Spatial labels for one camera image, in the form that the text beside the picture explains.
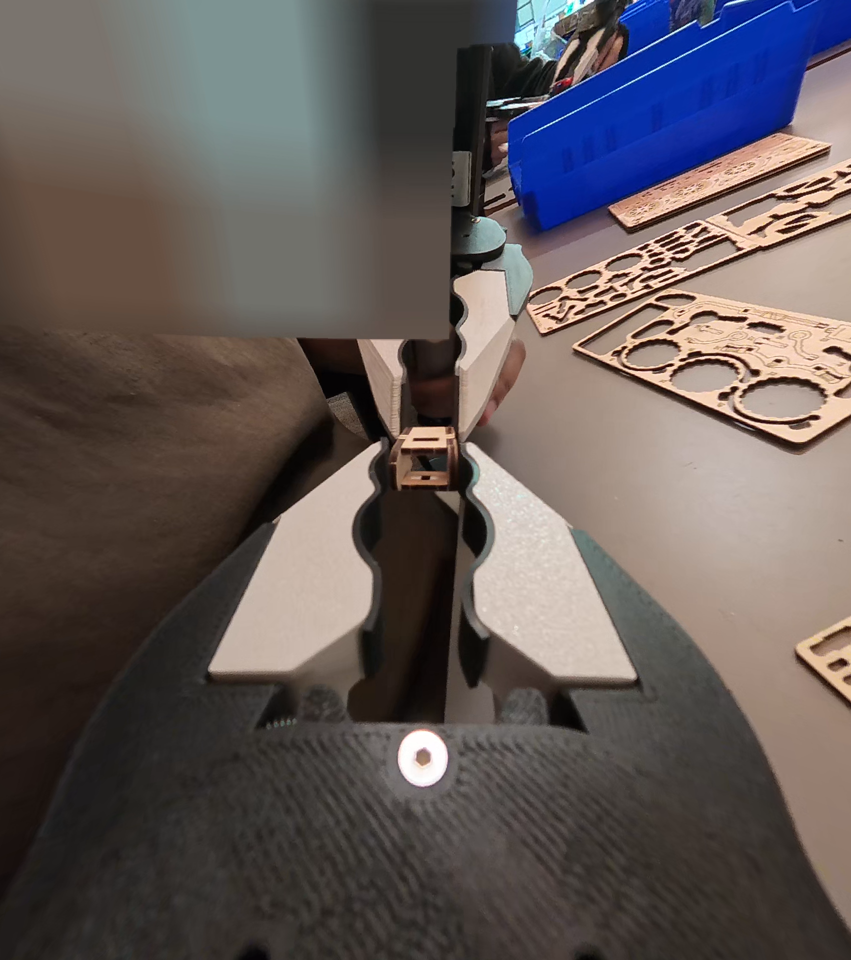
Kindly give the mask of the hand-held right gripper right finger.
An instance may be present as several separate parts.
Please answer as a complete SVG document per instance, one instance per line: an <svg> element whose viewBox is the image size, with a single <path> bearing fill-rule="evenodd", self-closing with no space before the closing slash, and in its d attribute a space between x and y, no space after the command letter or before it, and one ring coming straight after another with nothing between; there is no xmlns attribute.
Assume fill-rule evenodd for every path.
<svg viewBox="0 0 851 960"><path fill-rule="evenodd" d="M459 719L493 721L512 690L548 701L567 690L627 689L638 674L574 538L556 510L474 442L459 505L459 613L489 648L470 686L459 670ZM471 494L477 513L470 513Z"/></svg>

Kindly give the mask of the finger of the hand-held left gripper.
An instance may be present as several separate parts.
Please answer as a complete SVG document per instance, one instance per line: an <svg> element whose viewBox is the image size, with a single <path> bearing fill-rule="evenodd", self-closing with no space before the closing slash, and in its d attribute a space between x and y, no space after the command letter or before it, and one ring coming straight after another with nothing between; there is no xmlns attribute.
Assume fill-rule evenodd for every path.
<svg viewBox="0 0 851 960"><path fill-rule="evenodd" d="M454 324L459 351L454 364L456 400L452 425L460 445L478 421L499 378L517 314L512 310L505 270L474 270L451 282L452 302L461 308Z"/></svg>
<svg viewBox="0 0 851 960"><path fill-rule="evenodd" d="M407 426L406 344L402 339L357 340L377 414L392 441Z"/></svg>

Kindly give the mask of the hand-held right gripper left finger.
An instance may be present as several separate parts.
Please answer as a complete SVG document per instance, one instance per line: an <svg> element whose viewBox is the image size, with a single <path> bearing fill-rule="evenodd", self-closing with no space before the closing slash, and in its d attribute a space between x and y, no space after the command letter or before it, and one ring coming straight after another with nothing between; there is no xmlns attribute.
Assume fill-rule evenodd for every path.
<svg viewBox="0 0 851 960"><path fill-rule="evenodd" d="M384 660L386 442L369 445L277 519L207 668L282 688L295 714L348 714Z"/></svg>

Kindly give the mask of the small wooden puzzle box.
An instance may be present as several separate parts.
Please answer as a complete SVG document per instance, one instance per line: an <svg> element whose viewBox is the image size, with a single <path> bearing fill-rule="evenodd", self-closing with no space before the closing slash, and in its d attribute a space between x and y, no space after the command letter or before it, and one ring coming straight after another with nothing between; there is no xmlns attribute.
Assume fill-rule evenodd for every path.
<svg viewBox="0 0 851 960"><path fill-rule="evenodd" d="M415 426L390 451L388 475L396 491L459 490L459 440L453 426Z"/></svg>

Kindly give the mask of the dark grey desk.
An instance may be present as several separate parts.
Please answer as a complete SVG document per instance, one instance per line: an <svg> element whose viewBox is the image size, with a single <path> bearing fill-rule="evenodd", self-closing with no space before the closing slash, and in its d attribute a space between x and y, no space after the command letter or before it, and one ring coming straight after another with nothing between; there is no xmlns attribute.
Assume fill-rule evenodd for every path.
<svg viewBox="0 0 851 960"><path fill-rule="evenodd" d="M829 142L829 156L688 219L851 158L851 46L805 74L793 129ZM851 321L851 219L681 286ZM524 367L476 439L590 534L707 655L851 929L851 707L794 655L851 615L851 420L793 451L573 353L623 312L548 337L522 315Z"/></svg>

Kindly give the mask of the person's left hand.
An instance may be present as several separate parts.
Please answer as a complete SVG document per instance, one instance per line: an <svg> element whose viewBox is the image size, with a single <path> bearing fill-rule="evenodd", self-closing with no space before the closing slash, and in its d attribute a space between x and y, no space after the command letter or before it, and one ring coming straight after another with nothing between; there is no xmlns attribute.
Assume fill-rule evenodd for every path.
<svg viewBox="0 0 851 960"><path fill-rule="evenodd" d="M506 397L513 390L526 362L527 355L526 344L521 339L514 339L510 343L509 351L505 357L489 400L477 422L478 427L489 424L492 416L498 411Z"/></svg>

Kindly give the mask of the narrow punched wooden puzzle sheet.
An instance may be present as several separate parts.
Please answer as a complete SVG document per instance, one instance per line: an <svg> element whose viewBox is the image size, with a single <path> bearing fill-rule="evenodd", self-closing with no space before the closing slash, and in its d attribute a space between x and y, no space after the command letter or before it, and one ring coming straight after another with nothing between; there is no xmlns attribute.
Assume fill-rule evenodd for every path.
<svg viewBox="0 0 851 960"><path fill-rule="evenodd" d="M530 295L527 311L539 334L552 334L676 287L760 247L731 227L694 221L539 288Z"/></svg>

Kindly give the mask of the large blue plastic bin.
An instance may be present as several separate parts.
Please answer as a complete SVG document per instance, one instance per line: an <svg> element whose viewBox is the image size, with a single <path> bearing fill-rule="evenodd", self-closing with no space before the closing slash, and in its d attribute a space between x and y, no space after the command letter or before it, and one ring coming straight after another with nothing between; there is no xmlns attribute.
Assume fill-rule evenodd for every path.
<svg viewBox="0 0 851 960"><path fill-rule="evenodd" d="M729 2L513 119L508 163L543 232L792 123L821 2Z"/></svg>

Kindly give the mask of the engraved uncut wooden puzzle sheet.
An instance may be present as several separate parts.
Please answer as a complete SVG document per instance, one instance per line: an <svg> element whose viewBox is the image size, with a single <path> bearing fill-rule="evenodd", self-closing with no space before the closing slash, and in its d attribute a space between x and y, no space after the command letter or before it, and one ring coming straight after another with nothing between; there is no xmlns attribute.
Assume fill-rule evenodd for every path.
<svg viewBox="0 0 851 960"><path fill-rule="evenodd" d="M827 156L831 149L829 142L778 131L611 203L608 212L624 231L635 233L745 186Z"/></svg>

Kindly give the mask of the wooden sheet with gear holes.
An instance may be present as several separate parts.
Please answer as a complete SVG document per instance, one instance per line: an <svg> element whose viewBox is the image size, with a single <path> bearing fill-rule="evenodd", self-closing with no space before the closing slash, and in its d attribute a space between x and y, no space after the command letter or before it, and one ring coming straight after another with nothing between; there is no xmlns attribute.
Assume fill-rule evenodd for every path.
<svg viewBox="0 0 851 960"><path fill-rule="evenodd" d="M851 321L672 289L573 351L794 448L851 420Z"/></svg>

